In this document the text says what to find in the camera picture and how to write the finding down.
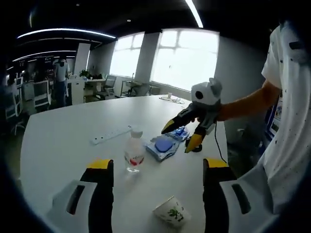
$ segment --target power strip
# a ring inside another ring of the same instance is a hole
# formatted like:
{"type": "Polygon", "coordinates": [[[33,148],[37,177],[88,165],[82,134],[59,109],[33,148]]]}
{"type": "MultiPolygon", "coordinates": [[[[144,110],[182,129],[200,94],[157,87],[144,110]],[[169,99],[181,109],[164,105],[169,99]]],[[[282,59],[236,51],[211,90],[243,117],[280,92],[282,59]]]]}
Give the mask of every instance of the power strip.
{"type": "Polygon", "coordinates": [[[118,137],[122,134],[128,133],[130,132],[132,129],[132,127],[130,125],[128,125],[127,127],[123,128],[123,129],[118,129],[115,131],[112,131],[111,133],[105,133],[103,135],[99,135],[93,139],[91,139],[91,144],[93,145],[97,145],[99,143],[103,143],[105,141],[108,141],[112,138],[118,137]]]}

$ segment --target ceiling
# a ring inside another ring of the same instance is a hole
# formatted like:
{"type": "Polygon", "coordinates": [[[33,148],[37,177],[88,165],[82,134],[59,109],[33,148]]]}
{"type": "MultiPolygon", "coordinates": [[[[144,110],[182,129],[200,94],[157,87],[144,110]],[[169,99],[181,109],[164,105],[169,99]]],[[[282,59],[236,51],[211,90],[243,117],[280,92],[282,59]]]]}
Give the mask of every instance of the ceiling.
{"type": "MultiPolygon", "coordinates": [[[[205,29],[219,31],[222,36],[265,50],[270,29],[277,25],[268,2],[193,0],[205,29]]],[[[8,36],[4,51],[7,60],[41,51],[76,50],[79,42],[86,40],[92,49],[113,41],[112,38],[73,32],[38,33],[16,39],[21,34],[40,29],[78,28],[118,38],[164,28],[198,28],[185,0],[11,0],[5,4],[3,21],[8,36]]]]}

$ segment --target black cable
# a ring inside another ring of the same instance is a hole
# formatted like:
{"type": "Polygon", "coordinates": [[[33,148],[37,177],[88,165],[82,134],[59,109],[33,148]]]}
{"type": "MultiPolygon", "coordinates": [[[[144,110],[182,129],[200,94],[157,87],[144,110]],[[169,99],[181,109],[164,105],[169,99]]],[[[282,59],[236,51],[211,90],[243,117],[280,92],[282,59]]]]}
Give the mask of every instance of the black cable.
{"type": "Polygon", "coordinates": [[[220,154],[221,159],[222,159],[225,163],[227,163],[227,162],[224,160],[223,156],[222,156],[222,152],[220,151],[220,147],[219,147],[219,144],[218,144],[218,141],[217,141],[217,137],[216,137],[216,130],[217,130],[217,121],[215,122],[215,141],[216,141],[216,143],[217,143],[217,146],[218,146],[218,150],[219,150],[219,154],[220,154]]]}

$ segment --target person standing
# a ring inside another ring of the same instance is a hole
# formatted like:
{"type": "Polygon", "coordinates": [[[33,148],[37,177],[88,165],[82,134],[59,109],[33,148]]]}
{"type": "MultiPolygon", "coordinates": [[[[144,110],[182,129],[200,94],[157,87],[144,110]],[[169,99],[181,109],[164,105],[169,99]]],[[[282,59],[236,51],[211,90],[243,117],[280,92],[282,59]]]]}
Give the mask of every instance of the person standing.
{"type": "Polygon", "coordinates": [[[65,93],[66,93],[66,78],[68,78],[68,63],[65,58],[61,56],[54,64],[55,75],[55,98],[57,108],[66,106],[65,93]]]}

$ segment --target white t-shirt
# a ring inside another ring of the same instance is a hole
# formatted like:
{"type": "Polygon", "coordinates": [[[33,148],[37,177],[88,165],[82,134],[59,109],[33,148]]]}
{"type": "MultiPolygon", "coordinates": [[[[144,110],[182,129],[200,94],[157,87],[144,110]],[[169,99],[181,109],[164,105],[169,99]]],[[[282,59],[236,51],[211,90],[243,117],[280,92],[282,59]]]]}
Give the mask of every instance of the white t-shirt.
{"type": "Polygon", "coordinates": [[[274,213],[279,213],[296,191],[311,158],[311,63],[296,63],[283,53],[280,27],[271,33],[262,75],[283,94],[279,130],[261,158],[274,213]]]}
{"type": "Polygon", "coordinates": [[[56,80],[59,82],[65,81],[66,79],[66,73],[68,73],[68,63],[62,59],[59,62],[64,62],[64,65],[61,66],[60,63],[56,62],[55,65],[55,73],[56,73],[56,80]]]}

